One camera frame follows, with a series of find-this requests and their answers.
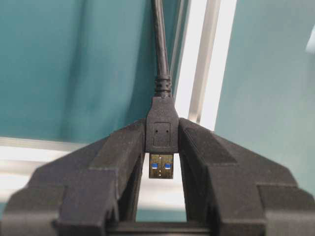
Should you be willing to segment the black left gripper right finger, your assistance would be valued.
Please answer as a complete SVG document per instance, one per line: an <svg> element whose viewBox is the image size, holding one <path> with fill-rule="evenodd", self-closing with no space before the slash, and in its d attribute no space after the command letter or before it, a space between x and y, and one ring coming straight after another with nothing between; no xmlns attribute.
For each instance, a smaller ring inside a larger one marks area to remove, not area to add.
<svg viewBox="0 0 315 236"><path fill-rule="evenodd" d="M314 198L288 168L184 118L179 154L189 221L215 236L314 235Z"/></svg>

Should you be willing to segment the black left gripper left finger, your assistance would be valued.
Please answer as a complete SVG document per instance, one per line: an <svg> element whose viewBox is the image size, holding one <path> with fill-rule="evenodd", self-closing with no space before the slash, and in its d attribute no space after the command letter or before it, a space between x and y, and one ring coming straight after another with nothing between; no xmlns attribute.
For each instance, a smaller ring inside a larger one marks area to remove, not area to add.
<svg viewBox="0 0 315 236"><path fill-rule="evenodd" d="M103 236L134 221L144 160L145 122L35 170L3 213L3 236Z"/></svg>

